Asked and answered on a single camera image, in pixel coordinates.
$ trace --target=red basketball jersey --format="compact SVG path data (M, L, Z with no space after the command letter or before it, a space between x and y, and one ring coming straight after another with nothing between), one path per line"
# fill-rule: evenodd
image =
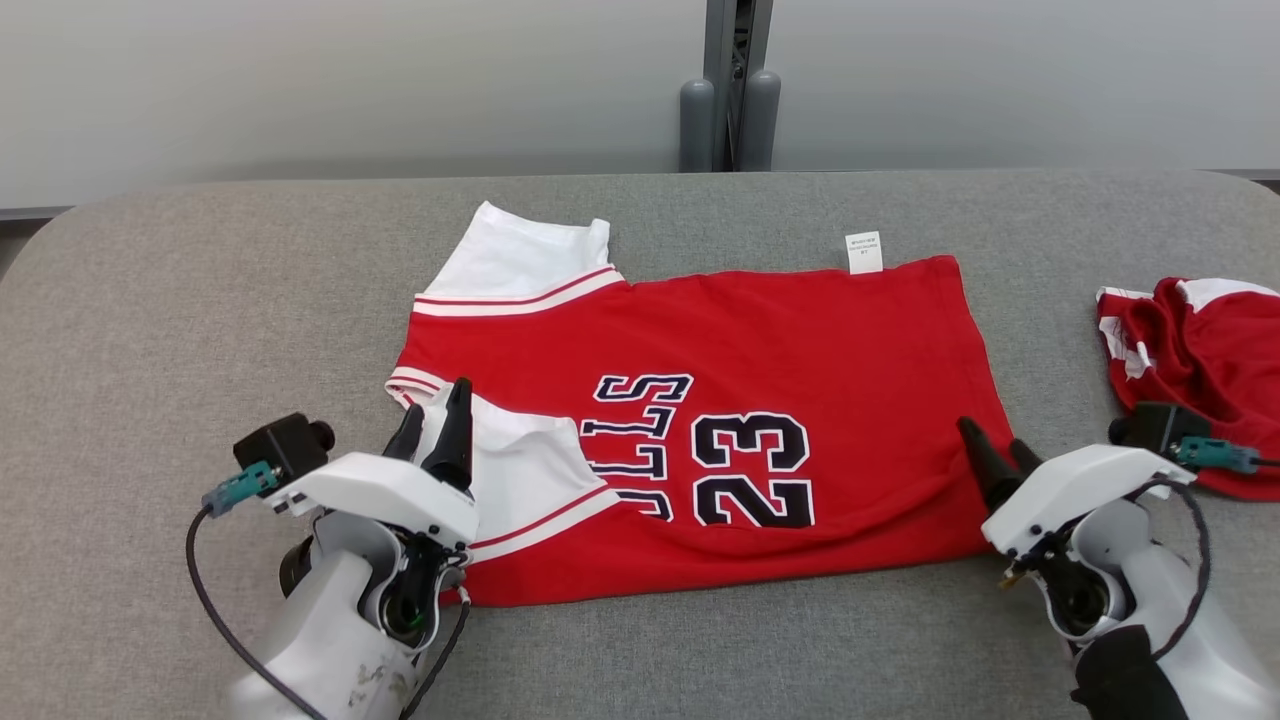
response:
M1222 278L1165 278L1155 293L1098 291L1111 386L1139 401L1185 405L1213 437L1280 457L1280 293ZM1280 470L1220 469L1199 483L1244 500L1280 501Z
M861 275L630 283L607 264L607 241L599 220L545 225L485 204L415 300L387 383L393 397L439 405L433 397L467 377L512 418L571 419L577 438L503 439L486 452L557 454L599 483L548 482L543 492L539 473L518 477L526 462L490 477L477 469L475 602L703 588L989 550L955 423L973 416L998 443L1010 432L955 259ZM477 419L477 443L488 423ZM547 507L530 510L516 488Z

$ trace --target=jersey sleeve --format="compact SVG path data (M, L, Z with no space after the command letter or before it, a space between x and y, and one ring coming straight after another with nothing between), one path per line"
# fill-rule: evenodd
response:
M431 452L452 386L422 402L422 434L413 462ZM471 397L471 488L480 528L471 546L479 564L538 544L618 502L595 477L572 420L508 413Z
M467 364L483 357L483 329L457 319L536 313L622 282L608 243L604 220L538 223L484 202L439 274L415 296L387 392L403 406L422 402L456 379L448 369L458 356Z
M1280 293L1252 283L1165 278L1155 293L1098 292L1108 375L1129 410L1175 402L1204 415L1213 436L1280 456ZM1244 500L1280 501L1280 471L1217 469L1199 482Z

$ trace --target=clothing label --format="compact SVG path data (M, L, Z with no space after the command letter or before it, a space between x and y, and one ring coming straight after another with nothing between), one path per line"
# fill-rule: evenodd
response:
M849 274L878 273L884 269L879 251L879 231L845 236L849 250Z

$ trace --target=gray fabric surface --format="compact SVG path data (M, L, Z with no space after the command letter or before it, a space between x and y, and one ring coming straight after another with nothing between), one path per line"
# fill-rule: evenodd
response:
M187 580L200 496L236 470L233 441L294 409L333 423L338 451L381 447L411 295L483 200L611 220L632 281L842 266L842 237L869 229L887 265L952 252L1010 420L1044 454L1105 438L1114 413L1100 284L1280 287L1280 199L1206 173L248 183L76 209L0 282L0 715L219 714L239 666ZM1215 589L1280 675L1280 507L1203 502ZM1156 515L1192 553L1184 510ZM204 533L243 637L279 606L276 562L302 532L252 506ZM998 592L1001 570L479 610L424 716L1085 717L1038 593Z

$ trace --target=white sleeve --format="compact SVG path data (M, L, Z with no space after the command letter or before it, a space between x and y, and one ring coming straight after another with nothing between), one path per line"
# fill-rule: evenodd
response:
M452 384L422 404L413 462L435 447ZM588 465L568 418L508 413L471 396L471 495L480 528L472 562L530 547L620 502Z
M433 299L535 296L609 264L609 223L535 223L480 205L453 255L428 286Z

